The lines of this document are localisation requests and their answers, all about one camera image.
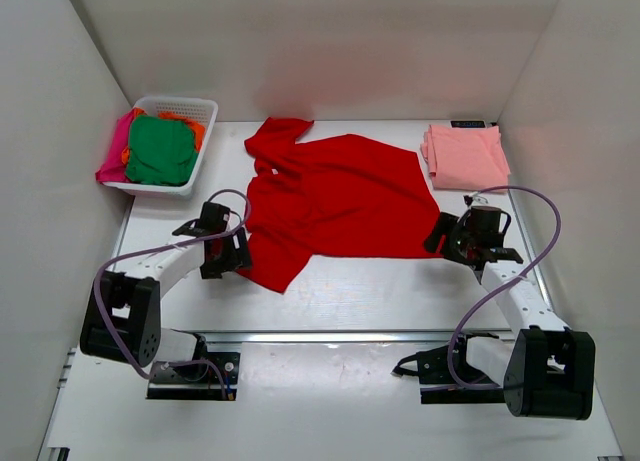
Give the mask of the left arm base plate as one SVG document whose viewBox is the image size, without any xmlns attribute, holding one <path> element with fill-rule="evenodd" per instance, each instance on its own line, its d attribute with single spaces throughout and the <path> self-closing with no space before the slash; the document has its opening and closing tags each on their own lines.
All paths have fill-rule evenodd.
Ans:
<svg viewBox="0 0 640 461">
<path fill-rule="evenodd" d="M 208 364 L 168 367 L 155 372 L 148 382 L 148 400 L 229 401 L 237 399 L 241 350 L 239 344 L 216 344 L 207 340 L 196 344 L 196 359 Z"/>
</svg>

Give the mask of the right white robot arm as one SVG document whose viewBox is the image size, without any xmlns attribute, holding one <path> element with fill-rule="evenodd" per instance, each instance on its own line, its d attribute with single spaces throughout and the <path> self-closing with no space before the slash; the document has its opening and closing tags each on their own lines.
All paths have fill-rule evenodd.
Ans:
<svg viewBox="0 0 640 461">
<path fill-rule="evenodd" d="M 456 329 L 446 368 L 464 391 L 498 390 L 516 417 L 583 421 L 593 404 L 596 347 L 584 331 L 571 329 L 547 306 L 528 278 L 518 251 L 504 245 L 509 213 L 471 206 L 462 216 L 442 212 L 425 250 L 469 267 L 495 301 L 515 341 Z"/>
</svg>

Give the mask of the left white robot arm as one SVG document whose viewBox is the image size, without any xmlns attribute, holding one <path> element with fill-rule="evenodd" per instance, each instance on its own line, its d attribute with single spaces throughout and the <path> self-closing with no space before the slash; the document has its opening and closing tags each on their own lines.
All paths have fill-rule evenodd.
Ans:
<svg viewBox="0 0 640 461">
<path fill-rule="evenodd" d="M 169 365 L 188 379 L 203 376 L 209 366 L 204 337 L 162 328 L 161 300 L 193 271 L 212 280 L 252 267 L 246 230 L 230 227 L 234 215 L 207 201 L 197 219 L 172 232 L 165 250 L 143 255 L 126 271 L 99 274 L 81 330 L 81 352 L 140 369 Z"/>
</svg>

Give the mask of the red t shirt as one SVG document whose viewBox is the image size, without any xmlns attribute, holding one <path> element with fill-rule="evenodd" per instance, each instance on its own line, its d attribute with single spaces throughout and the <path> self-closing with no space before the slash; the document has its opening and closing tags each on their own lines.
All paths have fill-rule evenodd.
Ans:
<svg viewBox="0 0 640 461">
<path fill-rule="evenodd" d="M 440 210 L 417 154 L 356 134 L 302 142 L 312 126 L 269 118 L 245 142 L 253 265 L 240 275 L 284 293 L 314 255 L 427 257 Z"/>
</svg>

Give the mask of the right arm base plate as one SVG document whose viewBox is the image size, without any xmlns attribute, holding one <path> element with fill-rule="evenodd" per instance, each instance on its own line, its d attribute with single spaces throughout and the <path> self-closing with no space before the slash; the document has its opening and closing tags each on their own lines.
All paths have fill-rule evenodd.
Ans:
<svg viewBox="0 0 640 461">
<path fill-rule="evenodd" d="M 456 375 L 468 384 L 490 386 L 492 381 L 466 361 L 467 341 L 479 334 L 460 334 L 452 350 L 452 365 Z M 469 390 L 460 387 L 449 371 L 449 346 L 418 351 L 401 358 L 391 371 L 397 378 L 414 377 L 419 381 L 422 405 L 504 404 L 501 388 Z"/>
</svg>

